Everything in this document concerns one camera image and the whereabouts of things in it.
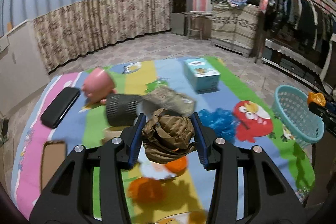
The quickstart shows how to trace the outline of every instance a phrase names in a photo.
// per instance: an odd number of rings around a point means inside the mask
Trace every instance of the orange ball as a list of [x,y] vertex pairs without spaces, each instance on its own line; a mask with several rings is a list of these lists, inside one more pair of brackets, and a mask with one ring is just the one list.
[[188,166],[188,160],[186,156],[165,164],[165,167],[170,172],[175,173],[175,174],[184,172],[187,166]]
[[143,177],[130,183],[127,195],[134,202],[139,203],[159,202],[165,197],[161,183],[158,180]]

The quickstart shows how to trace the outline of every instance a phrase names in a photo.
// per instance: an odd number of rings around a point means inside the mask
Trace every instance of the metal screw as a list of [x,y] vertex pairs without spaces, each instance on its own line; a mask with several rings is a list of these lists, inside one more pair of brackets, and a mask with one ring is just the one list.
[[256,145],[253,147],[253,151],[256,153],[261,153],[263,149],[259,145]]
[[217,144],[225,144],[225,140],[223,138],[217,138],[216,143]]
[[84,150],[84,146],[83,145],[77,145],[75,147],[75,152],[82,152]]
[[119,143],[121,143],[121,141],[122,141],[122,139],[119,138],[119,137],[116,137],[116,138],[113,138],[113,139],[112,139],[112,142],[113,142],[114,144],[119,144]]

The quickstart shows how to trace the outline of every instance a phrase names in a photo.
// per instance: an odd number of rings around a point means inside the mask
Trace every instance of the crumpled brown paper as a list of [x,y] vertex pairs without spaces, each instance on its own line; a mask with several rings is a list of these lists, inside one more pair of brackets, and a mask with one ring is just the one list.
[[196,150],[190,143],[194,127],[188,117],[163,114],[165,109],[155,111],[142,130],[143,146],[150,161],[166,164]]

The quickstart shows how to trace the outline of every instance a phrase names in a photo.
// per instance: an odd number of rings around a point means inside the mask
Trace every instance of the orange fruit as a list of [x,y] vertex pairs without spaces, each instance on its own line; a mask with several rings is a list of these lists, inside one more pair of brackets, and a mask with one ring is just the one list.
[[185,156],[165,164],[165,167],[170,172],[175,173],[175,174],[184,172],[187,166],[188,166],[188,161],[187,161],[187,157]]
[[127,195],[134,202],[139,203],[160,202],[165,197],[161,183],[158,180],[143,177],[133,180],[129,184]]
[[324,95],[321,92],[319,92],[319,93],[309,92],[308,99],[307,99],[308,105],[311,102],[315,102],[320,106],[325,106],[326,105],[326,99],[324,98]]

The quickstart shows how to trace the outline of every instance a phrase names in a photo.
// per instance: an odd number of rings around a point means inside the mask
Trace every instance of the colorful foam mat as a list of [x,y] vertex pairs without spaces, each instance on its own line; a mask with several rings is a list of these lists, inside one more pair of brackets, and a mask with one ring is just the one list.
[[[183,61],[186,58],[146,61],[136,65],[126,63],[105,69],[117,83],[118,93],[144,95],[164,83],[194,98],[197,101],[196,111],[207,109],[213,112],[218,107],[233,111],[241,125],[248,125],[237,126],[234,145],[247,149],[260,145],[279,167],[298,198],[303,200],[315,181],[314,171],[305,153],[265,102],[233,75],[220,59],[211,56],[205,58],[221,73],[221,77],[217,91],[202,94],[196,93],[184,76]],[[57,94],[66,86],[80,88],[90,72],[56,76],[45,88],[27,122],[17,149],[11,181],[11,198],[27,218],[40,195],[44,143],[64,140],[68,153],[78,144],[87,148],[96,147],[101,145],[100,140],[104,138],[103,130],[109,127],[105,107],[85,109],[83,93],[56,129],[41,124],[41,114]],[[197,152],[187,157],[189,164],[186,172],[162,184],[166,192],[163,201],[140,204],[127,198],[132,223],[156,223],[160,220],[160,223],[165,223],[162,219],[167,217],[187,223],[193,214],[206,214],[211,202],[215,171],[204,170]],[[122,171],[124,189],[127,190],[128,185],[141,176],[138,165],[131,171]],[[99,168],[94,171],[93,196],[94,216],[99,219]],[[239,170],[237,219],[243,217],[243,211],[243,172]]]

